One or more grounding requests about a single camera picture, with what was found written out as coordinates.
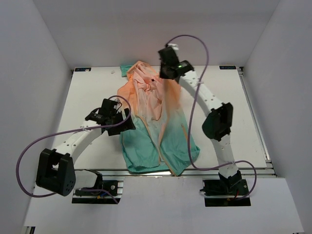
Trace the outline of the orange and teal jacket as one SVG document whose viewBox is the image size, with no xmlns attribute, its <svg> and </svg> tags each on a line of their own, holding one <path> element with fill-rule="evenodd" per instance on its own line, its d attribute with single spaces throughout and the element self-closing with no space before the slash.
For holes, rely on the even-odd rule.
<svg viewBox="0 0 312 234">
<path fill-rule="evenodd" d="M 131 107 L 134 130 L 122 132 L 119 141 L 131 173 L 170 170 L 179 176 L 197 160 L 200 148 L 188 136 L 180 104 L 181 87 L 161 79 L 149 64 L 137 61 L 127 71 L 125 85 L 117 91 L 122 105 Z"/>
</svg>

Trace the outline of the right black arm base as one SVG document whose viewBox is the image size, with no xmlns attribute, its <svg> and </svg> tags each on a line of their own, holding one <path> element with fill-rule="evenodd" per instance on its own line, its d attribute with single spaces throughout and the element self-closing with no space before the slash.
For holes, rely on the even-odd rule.
<svg viewBox="0 0 312 234">
<path fill-rule="evenodd" d="M 199 192 L 204 196 L 206 207 L 249 207 L 251 201 L 247 181 L 243 179 L 234 188 L 227 187 L 220 180 L 204 180 Z"/>
</svg>

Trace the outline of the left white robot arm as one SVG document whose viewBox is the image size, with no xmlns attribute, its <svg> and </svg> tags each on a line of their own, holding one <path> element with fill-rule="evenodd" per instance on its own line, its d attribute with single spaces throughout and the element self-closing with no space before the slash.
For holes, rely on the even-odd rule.
<svg viewBox="0 0 312 234">
<path fill-rule="evenodd" d="M 74 168 L 84 150 L 104 132 L 109 136 L 134 130 L 131 105 L 121 109 L 121 96 L 104 99 L 101 107 L 91 111 L 78 129 L 54 149 L 44 149 L 39 156 L 36 185 L 58 195 L 67 196 L 73 190 L 97 195 L 103 192 L 103 179 L 99 172 Z"/>
</svg>

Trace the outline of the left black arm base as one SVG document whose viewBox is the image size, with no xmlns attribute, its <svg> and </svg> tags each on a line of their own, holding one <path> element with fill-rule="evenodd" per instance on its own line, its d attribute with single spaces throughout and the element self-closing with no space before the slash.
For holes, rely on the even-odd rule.
<svg viewBox="0 0 312 234">
<path fill-rule="evenodd" d="M 103 176 L 94 170 L 77 170 L 73 189 L 73 204 L 117 205 L 122 196 L 123 181 Z"/>
</svg>

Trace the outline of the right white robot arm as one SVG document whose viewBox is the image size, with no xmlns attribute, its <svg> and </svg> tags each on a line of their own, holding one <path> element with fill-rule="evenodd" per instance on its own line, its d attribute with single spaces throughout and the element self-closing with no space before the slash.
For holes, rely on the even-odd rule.
<svg viewBox="0 0 312 234">
<path fill-rule="evenodd" d="M 234 162 L 230 133 L 233 120 L 231 103 L 220 101 L 205 86 L 195 68 L 186 60 L 179 61 L 175 49 L 167 46 L 158 51 L 160 78 L 171 79 L 183 87 L 201 107 L 206 119 L 202 124 L 204 135 L 213 144 L 217 161 L 221 191 L 232 194 L 241 182 L 241 173 Z"/>
</svg>

